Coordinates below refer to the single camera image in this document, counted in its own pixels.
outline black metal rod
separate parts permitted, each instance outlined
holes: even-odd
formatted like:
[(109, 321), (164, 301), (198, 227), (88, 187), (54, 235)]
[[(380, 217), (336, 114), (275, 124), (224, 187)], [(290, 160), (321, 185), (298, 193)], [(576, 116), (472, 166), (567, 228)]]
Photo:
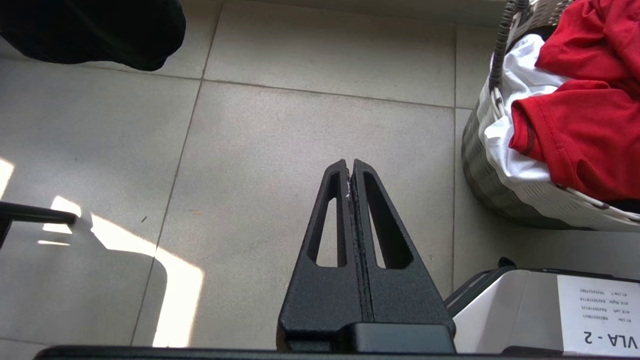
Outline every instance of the black metal rod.
[(0, 218), (22, 222), (73, 224), (77, 216), (66, 211), (0, 201)]

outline laundry basket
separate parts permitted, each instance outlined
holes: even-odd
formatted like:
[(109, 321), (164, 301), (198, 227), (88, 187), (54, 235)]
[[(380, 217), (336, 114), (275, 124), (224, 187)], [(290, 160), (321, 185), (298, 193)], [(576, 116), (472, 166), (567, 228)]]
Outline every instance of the laundry basket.
[(573, 0), (508, 0), (490, 74), (462, 140), (462, 165), (473, 194), (487, 208), (522, 225), (544, 229), (640, 232), (640, 215), (622, 211), (550, 181), (512, 181), (487, 153), (484, 130), (504, 116), (502, 64), (509, 44), (527, 30), (556, 26)]

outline tile floor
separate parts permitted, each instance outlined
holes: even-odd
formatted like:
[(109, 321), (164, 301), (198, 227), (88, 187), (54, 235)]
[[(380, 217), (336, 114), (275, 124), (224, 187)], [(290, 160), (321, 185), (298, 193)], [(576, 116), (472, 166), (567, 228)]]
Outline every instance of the tile floor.
[(458, 149), (493, 29), (183, 5), (184, 45), (151, 74), (0, 43), (0, 196), (81, 216), (12, 227), (1, 358), (71, 343), (273, 348), (317, 187), (340, 158), (377, 169), (443, 296), (500, 256), (640, 276), (639, 235), (518, 227), (471, 196)]

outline red clothing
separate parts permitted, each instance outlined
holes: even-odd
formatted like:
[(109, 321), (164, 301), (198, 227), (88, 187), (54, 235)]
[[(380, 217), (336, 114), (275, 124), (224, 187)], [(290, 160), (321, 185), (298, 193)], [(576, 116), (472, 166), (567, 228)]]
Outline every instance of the red clothing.
[(576, 0), (536, 63), (574, 80), (512, 105), (509, 146), (603, 201), (640, 199), (639, 20), (640, 0)]

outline grout line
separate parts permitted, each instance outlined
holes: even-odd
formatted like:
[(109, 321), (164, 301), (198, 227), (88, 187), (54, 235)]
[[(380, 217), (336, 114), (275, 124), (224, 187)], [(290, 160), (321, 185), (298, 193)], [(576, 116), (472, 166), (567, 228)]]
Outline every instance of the grout line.
[(204, 80), (204, 74), (207, 72), (207, 65), (209, 64), (209, 58), (211, 57), (211, 49), (213, 49), (213, 40), (218, 33), (218, 26), (220, 25), (220, 17), (222, 16), (222, 9), (225, 7), (225, 2), (220, 1), (220, 10), (218, 11), (218, 18), (216, 18), (216, 27), (213, 29), (213, 36), (211, 37), (211, 43), (209, 44), (209, 51), (207, 52), (207, 58), (204, 61), (204, 67), (202, 68), (202, 75), (200, 80)]
[(0, 337), (0, 340), (14, 341), (14, 342), (16, 342), (16, 343), (25, 343), (25, 344), (32, 344), (32, 345), (45, 345), (45, 346), (51, 346), (50, 344), (38, 343), (38, 342), (35, 342), (35, 341), (29, 341), (29, 340), (18, 340), (18, 339), (11, 339), (11, 338), (5, 338), (5, 337)]
[(456, 139), (458, 138), (456, 134), (456, 121), (458, 117), (456, 116), (456, 110), (453, 111), (453, 206), (452, 208), (452, 217), (451, 217), (451, 293), (456, 291), (454, 287), (454, 274), (456, 271), (456, 164), (458, 162), (456, 156)]
[(336, 94), (336, 93), (333, 93), (333, 92), (322, 92), (322, 91), (316, 91), (316, 90), (305, 90), (305, 89), (295, 89), (295, 88), (281, 88), (281, 87), (277, 87), (277, 86), (269, 86), (269, 85), (262, 85), (262, 84), (240, 83), (240, 82), (237, 82), (237, 81), (230, 81), (230, 80), (208, 80), (208, 79), (203, 79), (202, 81), (208, 81), (210, 83), (229, 84), (229, 85), (253, 86), (253, 87), (256, 87), (256, 88), (287, 90), (287, 91), (294, 91), (294, 92), (306, 92), (308, 94), (316, 94), (316, 95), (334, 95), (334, 96), (352, 97), (352, 98), (355, 98), (355, 99), (397, 102), (399, 104), (409, 104), (409, 105), (419, 105), (419, 106), (432, 106), (434, 108), (443, 108), (443, 109), (454, 109), (455, 110), (455, 108), (456, 108), (455, 106), (435, 105), (435, 104), (422, 104), (421, 102), (393, 100), (393, 99), (382, 99), (380, 97), (366, 97), (366, 96), (360, 96), (360, 95)]
[[(66, 65), (66, 64), (45, 63), (43, 61), (37, 61), (37, 60), (33, 60), (33, 59), (3, 58), (2, 56), (0, 56), (0, 59), (13, 60), (13, 61), (24, 61), (24, 62), (31, 62), (31, 63), (40, 63), (40, 64), (46, 64), (46, 65)], [(322, 91), (316, 91), (316, 90), (305, 90), (305, 89), (296, 89), (296, 88), (282, 88), (282, 87), (278, 87), (278, 86), (242, 83), (242, 82), (231, 81), (231, 80), (209, 80), (209, 79), (204, 79), (204, 78), (201, 78), (201, 79), (198, 79), (198, 78), (184, 78), (184, 77), (181, 77), (181, 76), (165, 75), (165, 74), (154, 74), (154, 73), (151, 73), (151, 72), (137, 72), (137, 71), (131, 71), (131, 70), (122, 70), (122, 69), (107, 69), (107, 68), (103, 68), (103, 67), (94, 67), (94, 66), (83, 65), (83, 64), (71, 64), (71, 65), (67, 65), (67, 66), (78, 66), (78, 67), (81, 67), (83, 69), (97, 69), (97, 70), (105, 70), (105, 71), (118, 71), (118, 72), (124, 72), (124, 73), (127, 73), (127, 74), (139, 74), (139, 75), (146, 75), (146, 76), (159, 76), (159, 77), (162, 77), (162, 78), (172, 78), (172, 79), (180, 79), (180, 80), (210, 81), (212, 83), (231, 84), (231, 85), (245, 85), (245, 86), (254, 86), (254, 87), (257, 87), (257, 88), (267, 88), (267, 89), (306, 92), (306, 93), (309, 93), (309, 94), (335, 95), (335, 96), (353, 97), (355, 99), (388, 101), (388, 102), (397, 102), (399, 104), (433, 106), (433, 107), (436, 107), (436, 108), (444, 108), (444, 109), (456, 109), (456, 107), (455, 107), (455, 96), (454, 96), (454, 105), (447, 106), (447, 105), (428, 104), (426, 102), (414, 102), (414, 101), (384, 99), (384, 98), (381, 98), (381, 97), (366, 97), (366, 96), (361, 96), (361, 95), (338, 94), (338, 93), (335, 93), (335, 92), (322, 92)], [(207, 67), (207, 64), (205, 63), (205, 69), (203, 69), (203, 71), (202, 71), (203, 74), (204, 74), (204, 72), (206, 70), (206, 67)], [(473, 108), (459, 108), (459, 109), (473, 110)]]
[[(193, 123), (193, 114), (196, 110), (196, 105), (198, 104), (198, 98), (200, 97), (200, 89), (202, 89), (202, 80), (200, 80), (200, 84), (198, 85), (198, 92), (196, 93), (196, 98), (193, 101), (193, 108), (191, 109), (191, 117), (189, 118), (189, 125), (187, 126), (187, 132), (184, 135), (184, 141), (182, 143), (182, 150), (180, 150), (180, 157), (178, 158), (178, 165), (175, 168), (175, 175), (173, 176), (173, 183), (171, 184), (171, 190), (169, 191), (169, 198), (166, 201), (166, 207), (164, 209), (164, 216), (162, 217), (162, 223), (160, 225), (160, 232), (158, 234), (158, 239), (156, 241), (156, 251), (160, 246), (160, 239), (162, 238), (162, 233), (164, 230), (164, 223), (166, 222), (166, 216), (169, 213), (169, 205), (171, 204), (171, 199), (173, 197), (173, 189), (175, 188), (176, 180), (178, 180), (178, 173), (180, 172), (180, 164), (182, 163), (182, 155), (184, 154), (184, 149), (187, 145), (187, 139), (189, 138), (189, 130), (191, 130), (191, 124)], [(133, 339), (136, 336), (136, 330), (138, 329), (138, 322), (140, 321), (140, 314), (142, 314), (142, 307), (145, 304), (145, 297), (147, 296), (147, 289), (149, 287), (149, 281), (151, 280), (151, 273), (153, 271), (153, 267), (156, 263), (156, 257), (154, 256), (151, 261), (151, 267), (149, 268), (149, 274), (147, 275), (147, 283), (145, 284), (145, 291), (142, 293), (142, 302), (140, 303), (140, 310), (138, 311), (138, 316), (136, 317), (136, 323), (133, 327), (133, 333), (131, 334), (131, 346), (133, 346)]]
[[(458, 105), (458, 26), (456, 26), (454, 30), (454, 41), (453, 41), (453, 104), (455, 106)], [(456, 271), (456, 143), (457, 143), (457, 134), (456, 134), (456, 109), (453, 110), (453, 206), (452, 208), (452, 217), (451, 217), (451, 291), (455, 291), (454, 287), (454, 274)]]
[(453, 107), (458, 106), (458, 27), (453, 30)]

